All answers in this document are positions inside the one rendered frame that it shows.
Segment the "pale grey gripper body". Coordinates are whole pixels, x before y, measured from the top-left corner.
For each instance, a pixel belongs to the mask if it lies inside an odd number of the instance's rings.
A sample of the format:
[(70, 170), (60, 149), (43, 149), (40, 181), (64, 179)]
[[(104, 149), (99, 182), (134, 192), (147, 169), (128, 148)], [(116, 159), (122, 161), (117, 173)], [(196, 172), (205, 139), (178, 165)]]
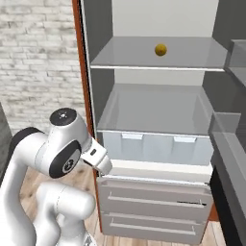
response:
[(103, 175), (108, 175), (112, 169), (110, 158), (108, 156), (104, 156), (95, 169)]

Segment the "glass fridge shelf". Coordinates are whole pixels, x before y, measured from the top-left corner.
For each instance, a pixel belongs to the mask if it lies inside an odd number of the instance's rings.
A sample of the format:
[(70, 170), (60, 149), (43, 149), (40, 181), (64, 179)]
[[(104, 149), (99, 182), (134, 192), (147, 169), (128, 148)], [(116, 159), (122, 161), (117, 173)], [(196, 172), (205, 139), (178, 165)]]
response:
[[(164, 56), (155, 53), (165, 44)], [(222, 71), (227, 50), (212, 37), (113, 37), (91, 68)]]
[(200, 86), (115, 84), (97, 130), (207, 135), (210, 115)]

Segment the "grey open fridge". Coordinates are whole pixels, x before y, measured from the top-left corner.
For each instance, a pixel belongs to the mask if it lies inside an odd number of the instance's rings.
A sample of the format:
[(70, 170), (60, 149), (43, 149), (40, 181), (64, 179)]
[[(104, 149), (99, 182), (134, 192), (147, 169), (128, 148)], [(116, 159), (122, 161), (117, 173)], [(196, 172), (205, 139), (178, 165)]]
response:
[[(103, 146), (103, 133), (105, 132), (99, 132), (97, 125), (115, 84), (200, 86), (204, 90), (203, 84), (206, 76), (211, 72), (222, 72), (90, 67), (90, 63), (113, 37), (213, 38), (212, 31), (218, 0), (81, 0), (81, 3), (89, 95), (92, 102), (92, 122), (95, 137)], [(212, 105), (210, 102), (209, 104), (211, 120)], [(147, 135), (174, 135), (140, 132), (133, 132), (132, 134), (142, 134), (144, 137)], [(183, 136), (209, 138), (209, 132), (207, 135)], [(111, 163), (111, 172), (108, 175), (99, 175), (97, 179), (110, 178), (169, 185), (188, 185), (205, 187), (210, 191), (209, 181), (213, 171), (211, 159), (208, 165), (154, 162), (145, 158), (143, 161), (111, 159)]]

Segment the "yellow lemon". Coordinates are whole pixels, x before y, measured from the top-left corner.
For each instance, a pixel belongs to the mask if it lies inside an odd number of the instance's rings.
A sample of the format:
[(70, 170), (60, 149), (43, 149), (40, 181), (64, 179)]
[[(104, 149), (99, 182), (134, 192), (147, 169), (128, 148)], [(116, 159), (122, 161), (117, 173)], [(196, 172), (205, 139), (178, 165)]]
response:
[(158, 55), (158, 56), (164, 56), (167, 52), (167, 47), (165, 44), (157, 44), (156, 47), (155, 47), (155, 53)]

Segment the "translucent crisper drawer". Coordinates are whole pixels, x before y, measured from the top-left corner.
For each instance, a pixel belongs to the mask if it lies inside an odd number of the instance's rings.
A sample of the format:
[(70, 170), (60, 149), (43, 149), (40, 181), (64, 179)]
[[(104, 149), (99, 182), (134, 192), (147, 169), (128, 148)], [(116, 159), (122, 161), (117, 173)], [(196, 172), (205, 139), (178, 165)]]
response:
[(212, 154), (208, 137), (147, 135), (143, 138), (143, 156), (148, 161), (208, 165)]
[(113, 160), (144, 160), (142, 134), (105, 132), (103, 140)]

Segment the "grey freezer drawer front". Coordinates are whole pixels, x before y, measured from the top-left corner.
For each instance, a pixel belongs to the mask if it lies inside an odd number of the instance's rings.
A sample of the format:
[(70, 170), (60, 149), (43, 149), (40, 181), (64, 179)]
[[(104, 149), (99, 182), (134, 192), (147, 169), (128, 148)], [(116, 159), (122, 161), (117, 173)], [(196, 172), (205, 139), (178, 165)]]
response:
[[(98, 178), (98, 193), (101, 211), (145, 215), (153, 217), (175, 218), (180, 220), (207, 221), (212, 205), (208, 188), (180, 184), (159, 184), (139, 181), (127, 181), (110, 178)], [(114, 196), (153, 199), (161, 201), (182, 201), (207, 204), (203, 209), (165, 205), (142, 204), (135, 202), (112, 201)]]
[[(128, 225), (138, 225), (146, 227), (155, 227), (162, 229), (176, 230), (194, 230), (196, 235), (187, 234), (171, 234), (162, 232), (151, 232), (145, 230), (115, 228), (110, 226), (110, 222), (122, 223)], [(140, 238), (156, 241), (166, 241), (183, 244), (200, 244), (204, 235), (205, 223), (196, 223), (195, 221), (185, 221), (176, 219), (155, 219), (154, 217), (146, 217), (132, 214), (121, 213), (103, 213), (101, 215), (102, 232), (106, 235), (117, 235), (121, 237)]]

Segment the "dark grey cabinet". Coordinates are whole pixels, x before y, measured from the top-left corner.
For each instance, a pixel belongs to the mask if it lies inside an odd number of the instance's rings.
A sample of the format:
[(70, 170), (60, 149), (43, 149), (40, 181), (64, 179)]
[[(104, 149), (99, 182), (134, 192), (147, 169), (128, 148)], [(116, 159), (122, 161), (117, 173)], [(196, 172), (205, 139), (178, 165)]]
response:
[(9, 146), (12, 139), (12, 132), (8, 120), (0, 104), (0, 184), (2, 183), (6, 170), (6, 162), (9, 152)]

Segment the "orange-brown cabinet side panel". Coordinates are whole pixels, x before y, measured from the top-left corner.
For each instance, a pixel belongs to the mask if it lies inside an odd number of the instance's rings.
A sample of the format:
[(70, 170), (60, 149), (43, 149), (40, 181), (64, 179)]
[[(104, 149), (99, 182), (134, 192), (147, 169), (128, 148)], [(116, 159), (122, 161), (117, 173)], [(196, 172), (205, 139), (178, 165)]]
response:
[(79, 56), (79, 63), (80, 63), (80, 70), (81, 70), (83, 95), (85, 100), (86, 123), (89, 133), (92, 136), (95, 136), (94, 126), (92, 122), (93, 120), (92, 102), (89, 95), (88, 68), (86, 63), (86, 45), (85, 45), (85, 35), (84, 35), (83, 18), (82, 18), (82, 3), (81, 0), (71, 0), (71, 1), (72, 1), (78, 56)]

